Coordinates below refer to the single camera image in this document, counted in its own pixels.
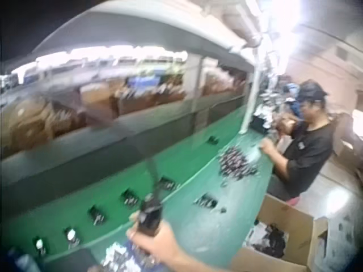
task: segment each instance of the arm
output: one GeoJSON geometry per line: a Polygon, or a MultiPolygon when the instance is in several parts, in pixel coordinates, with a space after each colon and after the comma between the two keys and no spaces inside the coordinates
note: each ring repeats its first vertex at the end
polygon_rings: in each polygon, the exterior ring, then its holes
{"type": "Polygon", "coordinates": [[[228,272],[227,270],[212,268],[187,255],[177,244],[167,222],[162,221],[160,223],[158,234],[155,237],[137,232],[136,226],[129,229],[126,235],[134,244],[150,252],[175,272],[228,272]]]}
{"type": "Polygon", "coordinates": [[[289,160],[280,154],[273,142],[268,138],[264,138],[260,143],[260,149],[271,159],[272,163],[277,169],[277,172],[286,180],[289,180],[289,160]]]}
{"type": "Polygon", "coordinates": [[[276,129],[285,135],[292,136],[300,121],[301,120],[299,120],[299,118],[296,116],[289,113],[284,113],[277,122],[276,129]]]}

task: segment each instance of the man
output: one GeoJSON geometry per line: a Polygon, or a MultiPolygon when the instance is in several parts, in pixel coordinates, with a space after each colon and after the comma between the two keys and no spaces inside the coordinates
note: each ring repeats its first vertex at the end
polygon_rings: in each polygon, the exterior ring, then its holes
{"type": "Polygon", "coordinates": [[[305,192],[332,154],[334,128],[326,113],[326,95],[318,83],[302,83],[297,101],[303,121],[282,119],[277,126],[292,137],[292,143],[284,154],[268,138],[260,143],[275,166],[267,191],[283,201],[305,192]]]}

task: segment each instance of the finger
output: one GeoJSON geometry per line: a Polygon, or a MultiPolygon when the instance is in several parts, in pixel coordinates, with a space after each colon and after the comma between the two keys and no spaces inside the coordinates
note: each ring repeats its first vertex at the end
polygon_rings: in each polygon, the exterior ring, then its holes
{"type": "Polygon", "coordinates": [[[131,242],[138,245],[140,248],[151,251],[153,245],[153,238],[147,235],[144,235],[140,232],[135,231],[134,229],[128,229],[126,232],[127,237],[131,242]]]}
{"type": "Polygon", "coordinates": [[[136,222],[137,221],[137,217],[138,217],[138,214],[140,213],[140,211],[136,211],[136,212],[133,212],[130,216],[129,216],[129,220],[131,222],[136,222]]]}

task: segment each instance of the black plastic part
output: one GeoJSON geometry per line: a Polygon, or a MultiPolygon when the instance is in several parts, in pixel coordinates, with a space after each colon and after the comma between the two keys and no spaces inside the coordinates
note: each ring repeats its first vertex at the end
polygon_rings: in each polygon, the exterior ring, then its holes
{"type": "Polygon", "coordinates": [[[166,191],[173,191],[176,189],[176,182],[168,177],[162,176],[159,180],[159,186],[166,191]]]}
{"type": "Polygon", "coordinates": [[[162,220],[162,215],[163,207],[160,200],[153,195],[147,196],[141,202],[138,215],[138,231],[148,236],[155,236],[162,220]]]}
{"type": "Polygon", "coordinates": [[[214,209],[217,206],[218,201],[208,193],[205,193],[199,199],[195,200],[194,204],[207,209],[214,209]]]}
{"type": "Polygon", "coordinates": [[[220,142],[220,140],[215,136],[210,136],[207,141],[207,143],[214,145],[214,146],[217,145],[219,142],[220,142]]]}
{"type": "Polygon", "coordinates": [[[48,251],[47,251],[47,247],[46,247],[46,245],[45,245],[45,241],[44,241],[44,239],[42,239],[42,238],[40,238],[39,236],[36,236],[36,237],[34,237],[33,238],[33,245],[34,245],[34,247],[35,247],[35,249],[36,249],[36,251],[38,252],[38,255],[41,257],[41,256],[44,256],[44,255],[46,255],[47,253],[48,253],[48,251]],[[37,248],[37,246],[36,246],[36,243],[39,241],[39,240],[41,240],[42,242],[43,242],[43,247],[42,248],[37,248]]]}
{"type": "Polygon", "coordinates": [[[124,201],[124,204],[130,208],[135,207],[140,200],[136,193],[130,189],[125,190],[121,194],[121,198],[124,201]]]}
{"type": "Polygon", "coordinates": [[[74,242],[76,242],[76,240],[77,240],[77,233],[75,233],[75,236],[74,236],[74,238],[73,238],[72,240],[68,240],[68,232],[70,232],[71,230],[74,230],[74,228],[72,228],[72,227],[67,227],[67,228],[65,228],[65,229],[64,229],[64,235],[66,236],[66,240],[67,240],[68,242],[70,242],[70,243],[74,243],[74,242]]]}
{"type": "Polygon", "coordinates": [[[105,216],[95,205],[88,210],[88,214],[92,218],[94,225],[100,225],[105,222],[105,216]]]}

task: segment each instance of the brown cardboard box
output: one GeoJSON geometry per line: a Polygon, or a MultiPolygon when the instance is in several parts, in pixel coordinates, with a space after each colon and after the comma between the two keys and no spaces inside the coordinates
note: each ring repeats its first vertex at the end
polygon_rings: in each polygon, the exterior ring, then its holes
{"type": "Polygon", "coordinates": [[[101,111],[107,118],[118,116],[112,102],[113,93],[108,83],[90,83],[80,88],[82,103],[98,111],[101,111]]]}
{"type": "Polygon", "coordinates": [[[240,272],[303,272],[310,271],[318,245],[318,236],[327,230],[327,219],[314,220],[279,199],[266,195],[258,214],[265,223],[274,223],[289,234],[282,259],[243,247],[232,259],[232,270],[240,272]]]}

